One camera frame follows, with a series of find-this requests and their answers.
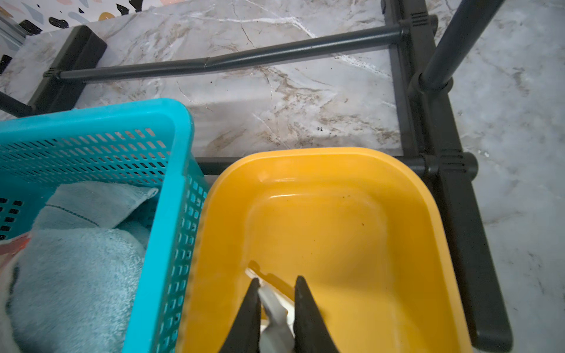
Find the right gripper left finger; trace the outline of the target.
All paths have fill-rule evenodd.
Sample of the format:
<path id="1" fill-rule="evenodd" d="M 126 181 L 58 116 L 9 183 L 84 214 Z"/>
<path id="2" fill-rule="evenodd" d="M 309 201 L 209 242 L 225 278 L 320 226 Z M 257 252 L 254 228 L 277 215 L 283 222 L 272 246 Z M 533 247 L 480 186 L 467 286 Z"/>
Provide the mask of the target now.
<path id="1" fill-rule="evenodd" d="M 258 278 L 250 282 L 250 286 L 241 303 L 228 336 L 220 348 L 220 353 L 243 352 L 258 353 L 260 340 L 261 301 L 259 297 L 260 282 Z"/>

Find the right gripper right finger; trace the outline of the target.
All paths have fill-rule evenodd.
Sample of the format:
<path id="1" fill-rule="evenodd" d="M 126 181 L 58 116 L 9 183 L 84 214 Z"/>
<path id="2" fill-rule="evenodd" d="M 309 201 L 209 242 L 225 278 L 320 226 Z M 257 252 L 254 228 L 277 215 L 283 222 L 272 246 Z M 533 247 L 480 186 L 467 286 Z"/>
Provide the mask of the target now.
<path id="1" fill-rule="evenodd" d="M 303 276 L 295 285 L 295 352 L 338 352 Z"/>

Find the grey clothespin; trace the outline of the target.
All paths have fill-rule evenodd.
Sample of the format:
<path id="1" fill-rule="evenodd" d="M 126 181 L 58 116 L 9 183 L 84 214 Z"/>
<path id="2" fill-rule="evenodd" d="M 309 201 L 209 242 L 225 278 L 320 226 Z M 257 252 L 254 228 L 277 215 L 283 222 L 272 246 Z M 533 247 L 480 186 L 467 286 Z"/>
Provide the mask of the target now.
<path id="1" fill-rule="evenodd" d="M 254 262 L 247 266 L 245 273 L 251 279 L 258 279 L 260 285 L 259 352 L 294 352 L 294 289 L 274 274 L 264 274 Z"/>

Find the light blue towel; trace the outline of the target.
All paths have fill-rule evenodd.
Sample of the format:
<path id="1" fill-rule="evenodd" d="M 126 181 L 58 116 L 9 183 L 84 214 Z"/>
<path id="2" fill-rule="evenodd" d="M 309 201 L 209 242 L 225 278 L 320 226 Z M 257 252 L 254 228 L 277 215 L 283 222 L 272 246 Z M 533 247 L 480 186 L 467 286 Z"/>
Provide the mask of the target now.
<path id="1" fill-rule="evenodd" d="M 149 231 L 35 222 L 1 276 L 2 352 L 121 352 Z"/>

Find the orange patterned towel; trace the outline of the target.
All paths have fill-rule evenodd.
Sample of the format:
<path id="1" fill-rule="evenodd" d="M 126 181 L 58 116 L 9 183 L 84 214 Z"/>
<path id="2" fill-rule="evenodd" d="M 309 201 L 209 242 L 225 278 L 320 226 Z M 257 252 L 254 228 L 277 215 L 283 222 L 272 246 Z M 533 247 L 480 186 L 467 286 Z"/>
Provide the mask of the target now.
<path id="1" fill-rule="evenodd" d="M 31 238 L 30 232 L 26 232 L 10 240 L 1 241 L 1 286 L 10 285 L 18 259 Z"/>

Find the yellow plastic bin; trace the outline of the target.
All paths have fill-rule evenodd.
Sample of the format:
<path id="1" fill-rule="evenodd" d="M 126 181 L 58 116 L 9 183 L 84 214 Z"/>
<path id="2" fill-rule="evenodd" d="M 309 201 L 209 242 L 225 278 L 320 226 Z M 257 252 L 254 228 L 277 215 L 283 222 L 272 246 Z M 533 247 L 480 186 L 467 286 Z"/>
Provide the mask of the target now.
<path id="1" fill-rule="evenodd" d="M 258 276 L 304 277 L 340 352 L 470 352 L 438 207 L 399 160 L 363 148 L 232 164 L 203 207 L 177 348 L 217 352 Z"/>

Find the teal plastic basket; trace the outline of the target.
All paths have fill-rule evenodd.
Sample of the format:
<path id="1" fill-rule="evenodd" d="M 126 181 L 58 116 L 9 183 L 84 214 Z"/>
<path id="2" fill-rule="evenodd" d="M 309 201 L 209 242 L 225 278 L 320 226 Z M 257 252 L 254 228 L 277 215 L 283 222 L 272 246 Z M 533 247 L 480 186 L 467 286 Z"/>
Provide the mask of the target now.
<path id="1" fill-rule="evenodd" d="M 126 352 L 176 352 L 182 307 L 209 191 L 191 154 L 194 122 L 173 99 L 70 110 L 1 123 L 1 238 L 28 232 L 55 188 L 117 182 L 158 188 L 133 218 L 149 249 Z"/>

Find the black clothes rack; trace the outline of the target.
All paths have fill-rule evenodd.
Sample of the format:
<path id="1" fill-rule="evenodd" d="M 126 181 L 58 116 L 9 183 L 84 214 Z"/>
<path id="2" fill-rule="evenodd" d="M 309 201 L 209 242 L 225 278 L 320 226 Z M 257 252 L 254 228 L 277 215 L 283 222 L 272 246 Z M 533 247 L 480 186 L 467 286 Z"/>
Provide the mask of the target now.
<path id="1" fill-rule="evenodd" d="M 92 82 L 208 74 L 387 46 L 400 123 L 401 161 L 428 185 L 439 207 L 472 345 L 508 352 L 514 340 L 472 187 L 473 154 L 462 149 L 448 93 L 453 74 L 501 7 L 462 1 L 439 42 L 424 1 L 383 1 L 385 25 L 217 57 L 99 68 L 106 42 L 87 26 L 72 30 L 28 103 L 1 95 L 23 118 L 72 109 Z"/>

